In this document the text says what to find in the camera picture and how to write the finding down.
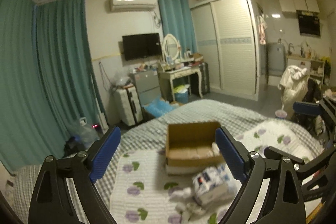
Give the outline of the white socks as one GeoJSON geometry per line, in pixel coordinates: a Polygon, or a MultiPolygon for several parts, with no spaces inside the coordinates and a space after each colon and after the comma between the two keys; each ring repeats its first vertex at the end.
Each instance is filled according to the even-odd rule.
{"type": "Polygon", "coordinates": [[[194,192],[188,187],[182,190],[175,190],[171,193],[169,200],[176,203],[175,210],[185,216],[203,216],[206,211],[194,200],[194,192]]]}

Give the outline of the white clothes pile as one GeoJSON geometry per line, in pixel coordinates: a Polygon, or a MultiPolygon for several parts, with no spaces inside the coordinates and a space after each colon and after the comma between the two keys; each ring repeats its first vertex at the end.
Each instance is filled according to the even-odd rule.
{"type": "Polygon", "coordinates": [[[278,89],[281,91],[282,110],[286,112],[287,120],[294,114],[293,104],[301,102],[307,94],[307,82],[309,73],[307,68],[300,68],[295,65],[288,66],[282,74],[278,89]]]}

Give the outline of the grey washing machine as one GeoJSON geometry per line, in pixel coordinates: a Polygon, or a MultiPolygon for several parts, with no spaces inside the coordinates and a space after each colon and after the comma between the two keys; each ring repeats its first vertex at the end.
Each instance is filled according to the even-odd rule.
{"type": "Polygon", "coordinates": [[[269,43],[267,45],[268,74],[280,77],[286,68],[286,53],[282,43],[269,43]]]}

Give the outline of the white floral quilt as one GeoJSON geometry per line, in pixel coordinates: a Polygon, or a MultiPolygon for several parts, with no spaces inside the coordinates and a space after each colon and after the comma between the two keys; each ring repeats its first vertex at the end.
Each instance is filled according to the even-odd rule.
{"type": "Polygon", "coordinates": [[[123,136],[109,211],[118,223],[218,223],[241,184],[215,143],[217,121],[123,136]]]}

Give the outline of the white suitcase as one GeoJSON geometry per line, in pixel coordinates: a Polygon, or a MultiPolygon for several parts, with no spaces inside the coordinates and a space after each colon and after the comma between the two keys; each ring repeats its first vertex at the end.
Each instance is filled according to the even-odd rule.
{"type": "Polygon", "coordinates": [[[120,119],[124,124],[131,127],[143,121],[141,105],[134,86],[116,89],[114,92],[114,100],[120,119]]]}

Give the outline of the hanging pink clothes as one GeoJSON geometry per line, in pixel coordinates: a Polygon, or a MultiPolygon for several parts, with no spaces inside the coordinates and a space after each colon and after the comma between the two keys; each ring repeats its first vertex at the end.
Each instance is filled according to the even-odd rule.
{"type": "Polygon", "coordinates": [[[257,17],[257,26],[258,26],[258,32],[259,32],[259,42],[261,45],[266,45],[266,29],[267,29],[267,23],[262,15],[259,15],[257,17]]]}

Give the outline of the brown cardboard box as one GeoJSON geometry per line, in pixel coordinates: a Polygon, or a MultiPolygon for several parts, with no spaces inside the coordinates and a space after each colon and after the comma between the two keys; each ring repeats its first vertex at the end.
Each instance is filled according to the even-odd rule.
{"type": "Polygon", "coordinates": [[[165,155],[167,166],[193,168],[224,162],[213,150],[217,121],[169,124],[166,133],[165,155]]]}

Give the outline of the white sliding wardrobe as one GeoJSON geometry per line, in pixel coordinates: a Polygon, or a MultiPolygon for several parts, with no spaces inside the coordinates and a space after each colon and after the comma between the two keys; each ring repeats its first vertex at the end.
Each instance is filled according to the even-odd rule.
{"type": "Polygon", "coordinates": [[[205,0],[191,8],[197,51],[212,92],[257,101],[260,54],[254,0],[205,0]]]}

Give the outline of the large teal curtain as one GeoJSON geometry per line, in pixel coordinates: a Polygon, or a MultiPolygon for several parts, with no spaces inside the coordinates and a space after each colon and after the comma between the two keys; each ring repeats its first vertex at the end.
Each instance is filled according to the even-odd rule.
{"type": "Polygon", "coordinates": [[[85,0],[1,0],[1,162],[11,172],[61,157],[70,127],[104,111],[85,0]]]}

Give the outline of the blue waste basket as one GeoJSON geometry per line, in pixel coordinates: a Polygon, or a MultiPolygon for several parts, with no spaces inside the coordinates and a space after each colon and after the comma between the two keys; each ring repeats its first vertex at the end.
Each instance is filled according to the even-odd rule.
{"type": "Polygon", "coordinates": [[[189,91],[187,89],[179,90],[174,93],[175,100],[182,104],[187,104],[189,102],[189,91]]]}

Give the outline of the white dressing table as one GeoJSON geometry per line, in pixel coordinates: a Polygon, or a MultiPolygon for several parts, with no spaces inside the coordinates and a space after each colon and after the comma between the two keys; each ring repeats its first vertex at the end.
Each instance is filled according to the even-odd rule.
{"type": "Polygon", "coordinates": [[[198,92],[199,97],[202,99],[202,73],[200,65],[186,66],[175,71],[164,71],[162,67],[158,68],[158,79],[163,98],[167,101],[170,99],[175,101],[174,80],[188,77],[188,82],[190,84],[191,75],[198,75],[198,92]]]}

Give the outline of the oval vanity mirror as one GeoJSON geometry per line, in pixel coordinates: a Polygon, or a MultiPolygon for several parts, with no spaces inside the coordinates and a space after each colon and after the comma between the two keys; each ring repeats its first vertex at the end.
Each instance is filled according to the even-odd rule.
{"type": "Polygon", "coordinates": [[[173,64],[180,57],[181,46],[177,38],[172,34],[167,34],[162,43],[162,52],[168,64],[173,64]]]}

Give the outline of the narrow blue curtain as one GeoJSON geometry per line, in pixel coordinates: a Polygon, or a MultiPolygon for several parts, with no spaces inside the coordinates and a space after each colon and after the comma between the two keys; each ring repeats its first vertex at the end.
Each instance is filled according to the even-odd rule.
{"type": "Polygon", "coordinates": [[[189,0],[158,0],[163,34],[172,34],[180,42],[182,52],[197,51],[189,0]]]}

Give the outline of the white air conditioner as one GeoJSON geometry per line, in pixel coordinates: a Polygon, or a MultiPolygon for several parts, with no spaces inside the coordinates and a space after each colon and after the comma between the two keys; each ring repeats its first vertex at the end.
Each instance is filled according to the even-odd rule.
{"type": "Polygon", "coordinates": [[[153,11],[157,0],[110,0],[112,12],[153,11]]]}

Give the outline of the white wall cabinets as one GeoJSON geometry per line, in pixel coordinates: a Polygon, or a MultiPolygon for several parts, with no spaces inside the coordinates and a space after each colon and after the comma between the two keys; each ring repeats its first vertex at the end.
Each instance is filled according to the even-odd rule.
{"type": "Polygon", "coordinates": [[[279,0],[282,12],[296,13],[297,11],[308,11],[319,13],[317,0],[279,0]]]}

